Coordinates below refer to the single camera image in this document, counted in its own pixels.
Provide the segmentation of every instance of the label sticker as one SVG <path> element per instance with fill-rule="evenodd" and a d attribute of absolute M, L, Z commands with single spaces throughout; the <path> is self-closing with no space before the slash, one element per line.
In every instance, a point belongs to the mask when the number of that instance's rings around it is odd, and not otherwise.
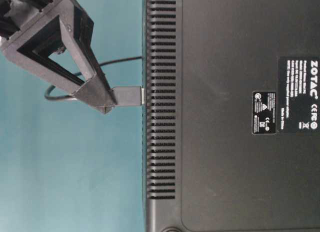
<path fill-rule="evenodd" d="M 276 133 L 276 93 L 254 92 L 252 106 L 252 133 Z"/>
<path fill-rule="evenodd" d="M 317 57 L 282 57 L 278 72 L 278 133 L 319 132 Z"/>

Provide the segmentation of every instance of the teal background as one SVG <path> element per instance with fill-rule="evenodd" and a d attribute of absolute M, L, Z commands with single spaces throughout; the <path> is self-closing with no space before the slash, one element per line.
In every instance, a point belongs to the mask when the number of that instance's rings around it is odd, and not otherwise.
<path fill-rule="evenodd" d="M 142 54 L 142 0 L 78 1 L 98 61 Z M 103 70 L 112 87 L 141 85 L 141 61 Z M 45 101 L 47 86 L 0 56 L 0 231 L 143 231 L 141 108 L 102 115 Z"/>

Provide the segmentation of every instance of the black plastic mount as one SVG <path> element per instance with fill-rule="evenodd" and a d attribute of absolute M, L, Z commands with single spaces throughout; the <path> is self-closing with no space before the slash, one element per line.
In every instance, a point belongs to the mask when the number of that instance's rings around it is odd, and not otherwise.
<path fill-rule="evenodd" d="M 116 97 L 118 93 L 115 91 L 118 90 L 110 88 L 91 49 L 94 23 L 78 2 L 18 1 L 30 7 L 25 21 L 21 21 L 21 15 L 0 18 L 0 36 L 7 38 L 2 39 L 0 48 L 7 59 L 104 114 L 121 104 Z M 0 11 L 10 8 L 9 0 L 0 2 Z M 65 49 L 71 54 L 84 80 L 49 58 L 52 53 L 60 54 Z M 130 89 L 119 91 L 119 98 L 125 100 L 127 97 L 123 91 L 129 93 Z"/>

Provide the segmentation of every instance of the vent slot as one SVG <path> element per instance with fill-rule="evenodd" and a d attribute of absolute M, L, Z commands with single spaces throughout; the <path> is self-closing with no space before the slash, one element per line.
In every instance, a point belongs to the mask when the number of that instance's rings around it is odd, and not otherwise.
<path fill-rule="evenodd" d="M 152 73 L 175 73 L 175 69 L 154 69 L 151 70 Z"/>
<path fill-rule="evenodd" d="M 147 0 L 146 24 L 147 196 L 175 199 L 177 0 Z"/>
<path fill-rule="evenodd" d="M 159 5 L 175 5 L 177 4 L 175 1 L 154 1 L 151 4 L 159 4 Z"/>
<path fill-rule="evenodd" d="M 175 153 L 174 149 L 153 149 L 151 153 Z"/>

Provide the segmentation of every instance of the device side panel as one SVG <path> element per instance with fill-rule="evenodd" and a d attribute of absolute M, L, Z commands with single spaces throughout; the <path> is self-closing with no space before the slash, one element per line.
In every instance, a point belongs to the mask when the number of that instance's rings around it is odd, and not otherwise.
<path fill-rule="evenodd" d="M 147 231 L 181 228 L 181 80 L 182 0 L 146 0 Z"/>

